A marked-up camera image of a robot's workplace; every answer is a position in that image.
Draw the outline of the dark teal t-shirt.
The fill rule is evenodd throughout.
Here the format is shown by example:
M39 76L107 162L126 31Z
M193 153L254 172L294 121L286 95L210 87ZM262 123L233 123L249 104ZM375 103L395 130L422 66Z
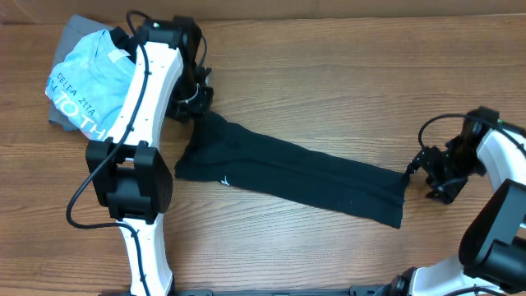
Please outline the dark teal t-shirt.
M400 228L408 178L251 132L210 113L194 125L176 178L216 181Z

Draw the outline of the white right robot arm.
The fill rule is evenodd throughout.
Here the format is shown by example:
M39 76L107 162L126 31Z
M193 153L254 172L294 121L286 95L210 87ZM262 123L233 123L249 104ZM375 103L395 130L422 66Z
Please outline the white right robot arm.
M427 172L431 194L448 201L474 173L487 175L493 195L469 225L457 255L413 267L370 295L509 295L525 290L525 130L499 118L464 115L445 151L423 146L406 168Z

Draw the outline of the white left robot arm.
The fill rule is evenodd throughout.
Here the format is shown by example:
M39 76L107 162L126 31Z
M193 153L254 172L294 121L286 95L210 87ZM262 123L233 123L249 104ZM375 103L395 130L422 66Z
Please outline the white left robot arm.
M147 18L134 31L136 66L124 104L102 141L85 152L99 204L121 230L131 268L130 295L172 295L173 272L164 243L164 213L173 177L160 154L163 121L201 119L214 91L197 51L205 43L190 17Z

